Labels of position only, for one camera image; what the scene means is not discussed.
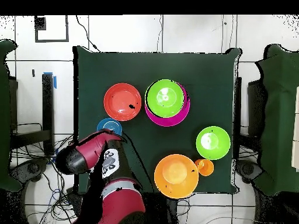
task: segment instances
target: dark green table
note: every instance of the dark green table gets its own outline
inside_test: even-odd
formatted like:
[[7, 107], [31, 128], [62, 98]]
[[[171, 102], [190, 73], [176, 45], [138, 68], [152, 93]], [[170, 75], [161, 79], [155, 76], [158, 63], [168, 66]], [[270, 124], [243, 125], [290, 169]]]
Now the dark green table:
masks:
[[[179, 153], [192, 160], [200, 158], [195, 140], [203, 128], [220, 126], [232, 138], [234, 62], [239, 55], [237, 48], [226, 54], [160, 54], [95, 53], [80, 46], [74, 47], [75, 90], [77, 83], [79, 87], [79, 140], [95, 132], [99, 121], [109, 117], [103, 107], [108, 88], [120, 82], [132, 84], [140, 92], [143, 105], [134, 119], [121, 124], [123, 131], [132, 139], [154, 185], [155, 167], [165, 156]], [[145, 90], [157, 79], [180, 82], [190, 95], [189, 114], [174, 127], [158, 126], [145, 113]], [[132, 171], [142, 182], [144, 190], [151, 191], [132, 146], [125, 145], [124, 148]], [[230, 149], [226, 156], [214, 161], [212, 175], [200, 176], [195, 192], [235, 193], [236, 188], [231, 185], [231, 162]]]

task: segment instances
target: white floor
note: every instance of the white floor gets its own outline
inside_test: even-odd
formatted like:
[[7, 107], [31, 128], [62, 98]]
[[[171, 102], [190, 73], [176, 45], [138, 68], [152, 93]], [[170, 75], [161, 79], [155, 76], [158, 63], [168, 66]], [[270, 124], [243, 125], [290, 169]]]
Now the white floor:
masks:
[[[47, 30], [39, 31], [39, 37], [64, 39], [64, 21], [63, 16], [46, 16]], [[230, 47], [241, 48], [238, 76], [242, 77], [243, 126], [248, 125], [247, 84], [260, 78], [254, 62], [263, 58], [268, 44], [279, 43], [292, 51], [299, 49], [298, 19], [292, 16], [164, 15], [164, 30], [158, 45], [160, 15], [79, 16], [79, 21], [101, 51], [224, 53]], [[68, 23], [68, 43], [35, 43], [33, 16], [0, 16], [0, 39], [11, 39], [18, 45], [16, 51], [6, 58], [10, 74], [16, 76], [19, 82], [18, 123], [42, 122], [41, 75], [52, 72], [57, 77], [57, 88], [54, 89], [56, 141], [71, 135], [74, 130], [72, 46], [85, 46], [95, 51], [76, 17], [68, 16]], [[38, 125], [28, 125], [18, 131], [38, 129]], [[246, 128], [242, 128], [242, 132], [246, 133]], [[13, 159], [11, 166], [23, 161], [22, 158]], [[57, 188], [57, 176], [51, 166], [47, 168], [46, 175], [52, 188]], [[65, 178], [67, 187], [72, 186], [72, 176]], [[190, 210], [179, 216], [180, 224], [252, 224], [250, 219], [254, 219], [255, 214], [253, 189], [244, 184], [238, 175], [235, 175], [235, 184], [239, 187], [235, 195], [196, 194], [191, 197]], [[30, 183], [26, 194], [26, 213], [46, 211], [51, 195], [46, 178]], [[184, 201], [179, 205], [178, 214], [185, 213], [187, 207]], [[30, 215], [28, 220], [30, 224], [38, 224], [41, 216], [42, 213]]]

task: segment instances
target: blue tape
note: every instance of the blue tape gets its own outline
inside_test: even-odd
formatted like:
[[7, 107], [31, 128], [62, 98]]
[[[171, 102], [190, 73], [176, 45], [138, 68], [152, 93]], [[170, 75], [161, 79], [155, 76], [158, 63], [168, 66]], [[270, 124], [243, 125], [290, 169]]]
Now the blue tape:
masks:
[[54, 85], [54, 88], [56, 88], [57, 89], [57, 81], [56, 81], [56, 76], [54, 77], [54, 79], [53, 79], [53, 85]]

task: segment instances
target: small blue bowl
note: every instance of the small blue bowl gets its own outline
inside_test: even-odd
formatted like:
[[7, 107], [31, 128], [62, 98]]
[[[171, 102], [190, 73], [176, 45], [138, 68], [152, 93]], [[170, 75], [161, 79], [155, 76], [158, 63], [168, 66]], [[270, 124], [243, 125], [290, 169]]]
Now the small blue bowl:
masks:
[[123, 130], [120, 123], [117, 120], [114, 120], [113, 118], [105, 118], [101, 120], [96, 130], [99, 131], [101, 129], [110, 129], [114, 131], [115, 134], [120, 136]]

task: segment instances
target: green bowl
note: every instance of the green bowl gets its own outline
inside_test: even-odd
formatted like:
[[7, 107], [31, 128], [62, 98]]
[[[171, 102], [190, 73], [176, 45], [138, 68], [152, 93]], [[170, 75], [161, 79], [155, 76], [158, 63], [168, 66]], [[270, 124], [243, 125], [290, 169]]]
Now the green bowl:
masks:
[[162, 79], [148, 87], [145, 102], [148, 109], [158, 117], [170, 118], [182, 109], [184, 93], [176, 82]]
[[199, 132], [196, 138], [196, 149], [208, 160], [218, 160], [225, 156], [231, 147], [230, 136], [218, 127], [210, 126]]

